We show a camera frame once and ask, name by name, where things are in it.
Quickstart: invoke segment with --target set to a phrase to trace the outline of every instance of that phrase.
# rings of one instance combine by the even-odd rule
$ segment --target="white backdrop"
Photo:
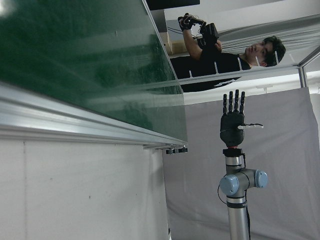
[[[308,89],[249,96],[244,114],[245,123],[264,125],[245,131],[239,147],[246,166],[269,178],[267,188],[247,193],[251,239],[319,240],[319,136]],[[226,173],[221,116],[222,101],[186,106],[189,152],[163,154],[172,240],[230,239],[227,207],[217,195]]]

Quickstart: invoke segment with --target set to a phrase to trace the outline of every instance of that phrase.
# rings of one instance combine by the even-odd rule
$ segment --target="white wall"
[[[1,240],[165,240],[160,150],[0,140]]]

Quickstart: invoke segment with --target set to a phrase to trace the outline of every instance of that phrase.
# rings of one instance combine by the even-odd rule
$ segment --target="glove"
[[[245,138],[244,129],[263,128],[259,123],[245,124],[244,105],[245,92],[241,93],[240,109],[238,111],[239,90],[235,90],[234,110],[233,92],[229,93],[229,108],[227,113],[227,94],[223,95],[223,115],[220,123],[220,138],[228,148],[237,147]]]
[[[189,15],[189,13],[186,13],[184,16],[178,17],[179,26],[182,32],[184,30],[190,30],[192,28],[193,24],[190,22],[192,18],[193,16]]]

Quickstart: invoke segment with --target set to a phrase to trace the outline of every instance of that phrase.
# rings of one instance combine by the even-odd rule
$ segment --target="black glove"
[[[189,13],[186,13],[184,16],[178,17],[178,22],[181,31],[190,30],[192,28],[193,24],[190,22],[192,18],[192,15],[189,15]]]
[[[244,104],[245,92],[241,93],[240,111],[238,111],[239,90],[235,90],[234,111],[233,92],[229,93],[229,108],[227,113],[227,94],[223,95],[223,115],[220,123],[220,138],[229,147],[237,147],[245,138],[244,130],[238,126],[245,126]]]

